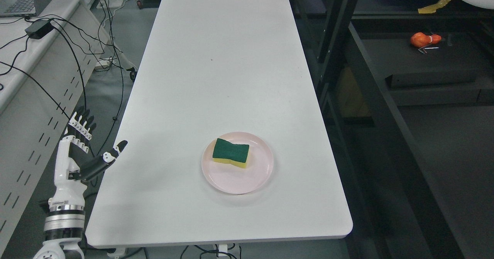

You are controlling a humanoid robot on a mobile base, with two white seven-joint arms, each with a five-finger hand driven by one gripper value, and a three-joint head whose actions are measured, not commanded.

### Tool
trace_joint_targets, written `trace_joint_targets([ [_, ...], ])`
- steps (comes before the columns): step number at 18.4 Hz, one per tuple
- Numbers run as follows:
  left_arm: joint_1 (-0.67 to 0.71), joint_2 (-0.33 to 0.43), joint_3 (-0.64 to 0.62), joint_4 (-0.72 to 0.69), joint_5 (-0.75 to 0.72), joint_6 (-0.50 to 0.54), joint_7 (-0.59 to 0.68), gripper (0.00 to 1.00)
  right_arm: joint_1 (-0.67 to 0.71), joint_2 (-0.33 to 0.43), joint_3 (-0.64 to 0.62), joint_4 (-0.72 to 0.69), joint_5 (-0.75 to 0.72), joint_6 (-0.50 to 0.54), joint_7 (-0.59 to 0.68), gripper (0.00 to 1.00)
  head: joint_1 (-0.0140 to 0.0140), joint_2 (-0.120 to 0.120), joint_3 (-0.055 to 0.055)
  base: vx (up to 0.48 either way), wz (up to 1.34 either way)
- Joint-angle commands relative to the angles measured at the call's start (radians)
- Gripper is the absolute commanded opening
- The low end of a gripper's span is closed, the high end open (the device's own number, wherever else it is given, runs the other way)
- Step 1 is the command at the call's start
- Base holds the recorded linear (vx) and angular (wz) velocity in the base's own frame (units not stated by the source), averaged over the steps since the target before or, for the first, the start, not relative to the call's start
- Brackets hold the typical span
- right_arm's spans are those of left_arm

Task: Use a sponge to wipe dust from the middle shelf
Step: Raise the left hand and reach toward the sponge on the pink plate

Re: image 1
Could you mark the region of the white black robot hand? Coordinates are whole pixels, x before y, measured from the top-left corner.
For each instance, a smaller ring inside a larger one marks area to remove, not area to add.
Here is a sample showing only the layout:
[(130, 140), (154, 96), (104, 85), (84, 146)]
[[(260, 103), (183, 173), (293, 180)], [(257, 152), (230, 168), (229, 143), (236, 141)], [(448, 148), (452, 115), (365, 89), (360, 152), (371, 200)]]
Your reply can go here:
[(88, 183), (108, 169), (127, 146), (120, 141), (111, 150), (79, 166), (70, 156), (71, 148), (79, 148), (83, 153), (90, 151), (89, 142), (96, 127), (90, 110), (80, 106), (74, 111), (58, 143), (56, 154), (54, 185), (55, 194), (48, 199), (48, 209), (82, 210), (85, 206), (84, 191)]

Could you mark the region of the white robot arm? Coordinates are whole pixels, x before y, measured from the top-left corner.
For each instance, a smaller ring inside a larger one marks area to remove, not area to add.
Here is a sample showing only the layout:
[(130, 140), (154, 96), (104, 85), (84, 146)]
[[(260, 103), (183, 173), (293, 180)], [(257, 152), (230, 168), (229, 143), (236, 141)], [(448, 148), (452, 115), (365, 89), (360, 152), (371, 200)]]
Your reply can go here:
[(85, 225), (84, 206), (58, 204), (49, 208), (44, 241), (34, 259), (84, 259), (79, 246)]

